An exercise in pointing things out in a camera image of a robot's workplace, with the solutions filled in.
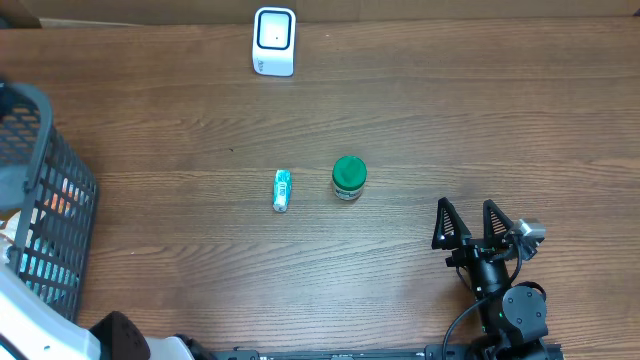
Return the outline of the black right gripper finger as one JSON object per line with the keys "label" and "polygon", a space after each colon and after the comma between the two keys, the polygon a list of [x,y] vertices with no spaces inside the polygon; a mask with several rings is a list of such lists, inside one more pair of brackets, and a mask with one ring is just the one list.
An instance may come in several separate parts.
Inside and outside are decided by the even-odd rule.
{"label": "black right gripper finger", "polygon": [[485,238],[502,238],[513,227],[513,221],[491,199],[483,203]]}
{"label": "black right gripper finger", "polygon": [[471,232],[458,215],[453,204],[446,197],[443,197],[438,200],[437,205],[431,247],[453,250],[465,246],[471,239]]}

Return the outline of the green lid jar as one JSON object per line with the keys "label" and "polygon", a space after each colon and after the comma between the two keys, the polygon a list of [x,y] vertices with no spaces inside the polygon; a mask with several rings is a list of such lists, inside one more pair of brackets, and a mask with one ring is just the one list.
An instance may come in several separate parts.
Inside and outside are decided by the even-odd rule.
{"label": "green lid jar", "polygon": [[332,170],[334,194],[346,201],[357,199],[367,180],[367,167],[357,156],[347,155],[338,159]]}

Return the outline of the teal tissue pack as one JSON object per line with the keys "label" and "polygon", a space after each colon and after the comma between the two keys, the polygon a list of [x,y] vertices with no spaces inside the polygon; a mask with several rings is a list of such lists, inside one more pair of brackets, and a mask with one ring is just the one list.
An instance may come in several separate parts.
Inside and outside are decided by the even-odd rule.
{"label": "teal tissue pack", "polygon": [[286,169],[278,169],[273,182],[272,205],[276,212],[284,213],[289,207],[292,191],[291,172]]}

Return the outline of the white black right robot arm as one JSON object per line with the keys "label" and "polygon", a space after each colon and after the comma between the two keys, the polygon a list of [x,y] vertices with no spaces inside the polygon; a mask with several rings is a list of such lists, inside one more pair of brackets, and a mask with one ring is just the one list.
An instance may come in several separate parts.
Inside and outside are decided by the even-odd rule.
{"label": "white black right robot arm", "polygon": [[[445,197],[438,200],[431,247],[449,250],[446,265],[456,270],[475,302],[447,329],[436,352],[442,359],[552,359],[544,343],[547,295],[532,281],[516,281],[523,263],[537,254],[546,228],[536,220],[512,221],[492,201],[483,203],[483,236],[475,238]],[[483,335],[460,350],[449,346],[458,325],[478,313]]]}

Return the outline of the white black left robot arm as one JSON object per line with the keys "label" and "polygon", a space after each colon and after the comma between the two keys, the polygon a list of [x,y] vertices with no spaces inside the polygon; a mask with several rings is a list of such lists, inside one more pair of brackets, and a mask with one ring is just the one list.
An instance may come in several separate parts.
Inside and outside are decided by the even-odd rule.
{"label": "white black left robot arm", "polygon": [[46,305],[19,278],[1,267],[1,357],[3,359],[193,360],[176,336],[144,336],[114,311],[93,327],[76,325]]}

